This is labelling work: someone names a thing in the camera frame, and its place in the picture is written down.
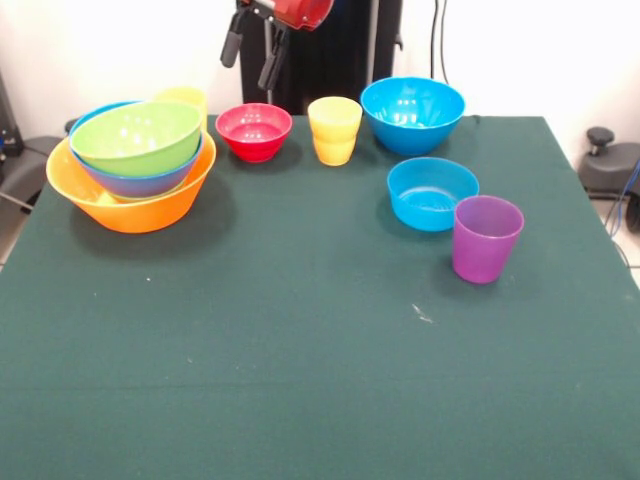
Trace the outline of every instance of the plastic cup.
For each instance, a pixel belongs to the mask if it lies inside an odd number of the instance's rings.
[[[202,134],[207,133],[207,95],[202,90],[195,87],[179,86],[168,88],[159,92],[154,98],[155,101],[179,102],[193,105],[202,114]]]
[[[362,107],[345,97],[324,97],[307,110],[318,159],[330,167],[346,164],[356,146]]]
[[[524,215],[507,200],[489,195],[462,200],[453,227],[454,271],[471,283],[496,281],[523,228]]]

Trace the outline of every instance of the stacked bowls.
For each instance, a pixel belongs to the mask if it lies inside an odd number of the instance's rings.
[[[49,157],[49,183],[111,230],[146,233],[177,222],[216,158],[201,103],[155,98],[85,114]]]
[[[202,148],[202,115],[192,105],[121,102],[82,117],[69,138],[74,157],[121,201],[179,188]]]

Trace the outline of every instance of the plastic bowl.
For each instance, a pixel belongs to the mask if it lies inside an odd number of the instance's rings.
[[[184,103],[134,103],[87,120],[70,135],[70,144],[76,155],[103,172],[159,175],[193,156],[201,117],[198,108]]]
[[[104,187],[113,196],[127,201],[139,201],[144,198],[157,197],[170,192],[184,182],[191,168],[196,163],[198,155],[202,151],[202,137],[198,144],[196,153],[180,165],[175,170],[171,170],[160,175],[150,175],[146,177],[126,177],[122,175],[112,175],[98,170],[87,164],[82,158],[72,151],[76,160],[96,182]]]
[[[376,138],[400,155],[423,155],[437,148],[465,109],[457,90],[419,77],[378,80],[362,92],[360,103]]]
[[[69,138],[71,138],[73,134],[76,133],[76,130],[80,127],[80,125],[84,125],[92,118],[97,117],[98,115],[101,115],[105,112],[108,112],[109,110],[113,110],[119,107],[126,107],[127,105],[131,105],[133,103],[140,103],[140,100],[128,100],[124,102],[109,103],[107,105],[98,107],[95,110],[90,111],[89,113],[85,113],[82,117],[76,120],[76,122],[71,127],[71,130],[69,131]]]
[[[456,205],[477,195],[480,186],[466,167],[444,158],[413,158],[387,177],[391,207],[406,225],[425,232],[453,228]]]
[[[271,160],[291,132],[293,119],[285,110],[266,103],[247,103],[216,119],[216,130],[231,151],[250,163]]]
[[[215,159],[216,147],[207,134],[182,187],[157,198],[119,203],[76,161],[69,149],[69,139],[65,139],[49,156],[47,179],[54,190],[102,226],[122,233],[147,233],[168,227],[187,214]]]

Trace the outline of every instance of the red robot part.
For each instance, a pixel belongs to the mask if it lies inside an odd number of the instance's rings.
[[[242,0],[251,4],[252,0]],[[295,30],[315,30],[329,15],[334,0],[253,0],[273,11],[276,20]]]

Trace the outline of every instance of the light blue bowl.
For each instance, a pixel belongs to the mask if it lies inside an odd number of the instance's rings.
[[[412,158],[387,177],[391,207],[406,225],[424,232],[453,228],[456,205],[478,195],[480,184],[466,167],[444,158]]]
[[[74,134],[74,132],[78,127],[80,127],[80,125],[92,119],[93,117],[118,107],[130,105],[132,103],[139,103],[139,101],[134,100],[111,103],[87,113],[86,115],[79,118],[78,121],[76,121],[76,123],[71,128],[71,131],[69,132],[69,137]],[[174,170],[164,172],[160,175],[150,175],[145,177],[126,177],[122,175],[113,175],[111,173],[103,172],[102,170],[89,165],[73,150],[71,151],[71,153],[73,153],[75,159],[80,162],[89,176],[100,185],[102,185],[105,190],[117,197],[128,200],[137,200],[156,197],[178,187],[184,181],[184,179],[187,178],[187,175],[191,171],[191,168],[193,167],[196,159],[198,158],[198,155],[200,154],[200,151],[202,150],[202,145],[202,136],[200,136],[200,143],[198,144],[196,153],[188,161],[175,168]]]
[[[376,138],[400,155],[424,155],[438,147],[464,113],[454,88],[419,77],[390,77],[369,85],[360,103]]]

